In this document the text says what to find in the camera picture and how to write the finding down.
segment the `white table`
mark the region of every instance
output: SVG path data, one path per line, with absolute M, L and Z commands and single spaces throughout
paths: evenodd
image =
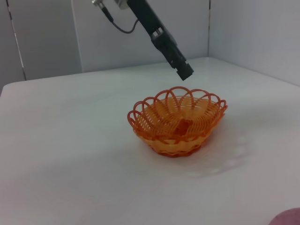
M 1 225 L 267 225 L 300 206 L 300 88 L 216 59 L 6 86 L 0 98 Z M 149 150 L 133 104 L 184 85 L 227 100 L 187 158 Z

